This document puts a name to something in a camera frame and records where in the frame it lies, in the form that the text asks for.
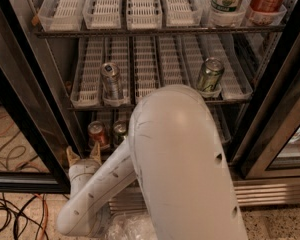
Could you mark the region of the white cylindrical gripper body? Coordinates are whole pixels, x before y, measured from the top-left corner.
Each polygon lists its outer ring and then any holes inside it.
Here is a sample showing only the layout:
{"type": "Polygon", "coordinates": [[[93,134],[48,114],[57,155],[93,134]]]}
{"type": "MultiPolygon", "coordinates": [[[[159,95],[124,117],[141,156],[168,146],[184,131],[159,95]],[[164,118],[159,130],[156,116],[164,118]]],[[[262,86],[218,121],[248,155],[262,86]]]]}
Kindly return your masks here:
{"type": "Polygon", "coordinates": [[[73,198],[100,168],[100,163],[93,159],[81,159],[69,169],[70,197],[73,198]]]}

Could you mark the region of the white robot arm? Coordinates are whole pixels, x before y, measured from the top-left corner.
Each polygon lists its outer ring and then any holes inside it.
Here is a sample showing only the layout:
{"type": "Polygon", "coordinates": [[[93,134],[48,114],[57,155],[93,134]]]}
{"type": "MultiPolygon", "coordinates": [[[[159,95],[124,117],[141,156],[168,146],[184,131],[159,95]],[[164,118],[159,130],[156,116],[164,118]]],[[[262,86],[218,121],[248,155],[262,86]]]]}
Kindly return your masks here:
{"type": "Polygon", "coordinates": [[[137,104],[127,138],[63,206],[57,230],[100,235],[105,204],[133,181],[158,240],[248,240],[215,121],[196,90],[170,85],[137,104]]]}

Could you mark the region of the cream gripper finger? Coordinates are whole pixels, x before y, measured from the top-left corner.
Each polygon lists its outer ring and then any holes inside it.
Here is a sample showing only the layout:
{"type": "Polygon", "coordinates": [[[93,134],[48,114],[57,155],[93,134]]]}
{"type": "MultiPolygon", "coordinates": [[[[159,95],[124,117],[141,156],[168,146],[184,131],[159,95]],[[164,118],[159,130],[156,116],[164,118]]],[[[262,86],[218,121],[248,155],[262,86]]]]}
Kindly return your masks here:
{"type": "Polygon", "coordinates": [[[80,156],[73,151],[71,146],[66,148],[66,154],[69,166],[73,166],[80,160],[80,156]]]}
{"type": "Polygon", "coordinates": [[[100,151],[100,144],[95,142],[94,147],[90,152],[90,158],[96,161],[99,165],[102,164],[101,162],[101,151],[100,151]]]}

